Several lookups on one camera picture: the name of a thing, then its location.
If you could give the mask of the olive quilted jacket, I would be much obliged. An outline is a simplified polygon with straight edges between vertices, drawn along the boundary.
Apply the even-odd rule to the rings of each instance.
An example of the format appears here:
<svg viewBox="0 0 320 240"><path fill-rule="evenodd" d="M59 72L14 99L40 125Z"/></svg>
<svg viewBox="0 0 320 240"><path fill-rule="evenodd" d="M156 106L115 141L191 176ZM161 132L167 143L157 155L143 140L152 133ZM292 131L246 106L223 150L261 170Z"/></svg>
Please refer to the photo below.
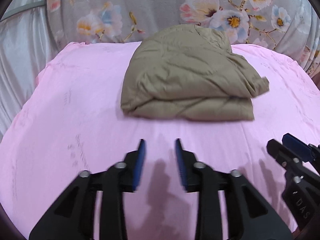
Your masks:
<svg viewBox="0 0 320 240"><path fill-rule="evenodd" d="M137 47L120 107L127 116L147 119L252 121L252 99L268 90L268 79L233 53L224 31L182 24Z"/></svg>

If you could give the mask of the pink bed sheet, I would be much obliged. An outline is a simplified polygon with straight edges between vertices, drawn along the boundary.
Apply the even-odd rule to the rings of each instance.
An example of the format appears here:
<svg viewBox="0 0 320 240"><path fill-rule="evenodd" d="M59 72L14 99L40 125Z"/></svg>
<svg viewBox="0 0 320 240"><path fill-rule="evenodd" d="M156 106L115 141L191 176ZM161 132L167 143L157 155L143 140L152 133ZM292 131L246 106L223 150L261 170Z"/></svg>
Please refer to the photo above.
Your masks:
<svg viewBox="0 0 320 240"><path fill-rule="evenodd" d="M197 195L181 186L176 139L215 170L239 170L295 230L281 198L284 170L266 145L286 133L319 144L319 90L298 63L257 45L234 45L233 52L270 83L267 93L253 99L253 121L147 120L125 117L120 109L137 47L71 43L38 75L33 95L1 142L1 204L22 235L29 235L80 171L108 169L140 139L146 141L141 183L125 196L129 239L195 236Z"/></svg>

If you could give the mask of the grey floral quilt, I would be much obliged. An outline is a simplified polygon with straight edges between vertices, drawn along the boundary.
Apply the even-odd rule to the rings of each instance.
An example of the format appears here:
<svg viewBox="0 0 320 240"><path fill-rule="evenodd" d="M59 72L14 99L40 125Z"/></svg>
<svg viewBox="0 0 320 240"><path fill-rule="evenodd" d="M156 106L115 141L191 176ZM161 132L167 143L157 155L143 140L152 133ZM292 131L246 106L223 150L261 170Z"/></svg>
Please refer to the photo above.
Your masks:
<svg viewBox="0 0 320 240"><path fill-rule="evenodd" d="M59 49L141 41L188 23L287 55L310 77L319 73L319 17L308 0L47 0L47 13Z"/></svg>

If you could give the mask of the silver satin bedding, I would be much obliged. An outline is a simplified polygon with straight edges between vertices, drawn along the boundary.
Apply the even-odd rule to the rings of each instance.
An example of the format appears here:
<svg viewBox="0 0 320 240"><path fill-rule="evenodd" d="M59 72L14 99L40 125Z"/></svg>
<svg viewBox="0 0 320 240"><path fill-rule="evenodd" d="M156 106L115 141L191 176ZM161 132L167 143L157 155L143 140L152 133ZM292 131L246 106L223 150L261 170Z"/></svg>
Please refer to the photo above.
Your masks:
<svg viewBox="0 0 320 240"><path fill-rule="evenodd" d="M1 135L31 97L39 72L56 54L46 0L12 0L1 18Z"/></svg>

